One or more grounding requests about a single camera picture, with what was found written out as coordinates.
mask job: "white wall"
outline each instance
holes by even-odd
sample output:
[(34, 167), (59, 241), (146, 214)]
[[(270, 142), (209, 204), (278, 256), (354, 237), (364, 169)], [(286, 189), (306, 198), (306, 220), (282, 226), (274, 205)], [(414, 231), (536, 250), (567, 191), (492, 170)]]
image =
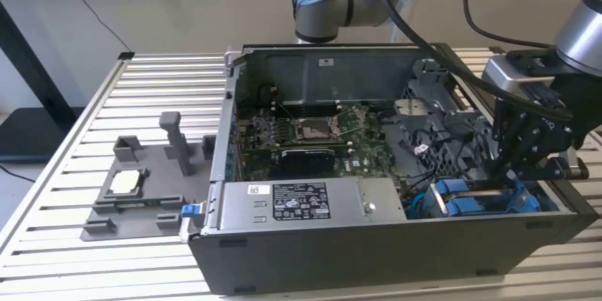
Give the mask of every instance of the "white wall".
[[(1, 0), (66, 97), (82, 105), (122, 51), (79, 0)], [(86, 0), (133, 51), (222, 52), (226, 46), (289, 43), (290, 0)], [(384, 27), (341, 30), (340, 42), (386, 41)], [(0, 96), (22, 84), (1, 74)], [(35, 106), (35, 100), (27, 104)], [(14, 106), (2, 104), (0, 111)]]
[[(481, 29), (516, 39), (553, 43), (579, 1), (469, 0), (469, 9)], [(452, 47), (523, 48), (495, 42), (469, 29), (461, 0), (414, 0), (409, 24), (427, 41), (447, 42)]]

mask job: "slotted metal surface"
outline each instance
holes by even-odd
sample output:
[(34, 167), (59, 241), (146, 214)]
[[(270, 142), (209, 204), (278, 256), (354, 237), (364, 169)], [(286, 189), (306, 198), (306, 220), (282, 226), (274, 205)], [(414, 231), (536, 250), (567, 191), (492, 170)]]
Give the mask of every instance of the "slotted metal surface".
[[(479, 75), (491, 51), (457, 49), (456, 53)], [(224, 299), (210, 295), (177, 237), (78, 240), (113, 160), (114, 137), (134, 134), (144, 145), (166, 143), (153, 122), (165, 110), (182, 114), (188, 140), (198, 141), (213, 133), (222, 67), (217, 54), (145, 55), (117, 63), (9, 227), (0, 233), (0, 240), (7, 239), (0, 255), (0, 300)], [(587, 138), (577, 155), (589, 167), (591, 178), (573, 185), (602, 212), (602, 142), (596, 135)], [(503, 278), (312, 290), (261, 295), (253, 300), (280, 300), (284, 295), (286, 300), (312, 301), (599, 300), (602, 221), (565, 245), (537, 250)]]

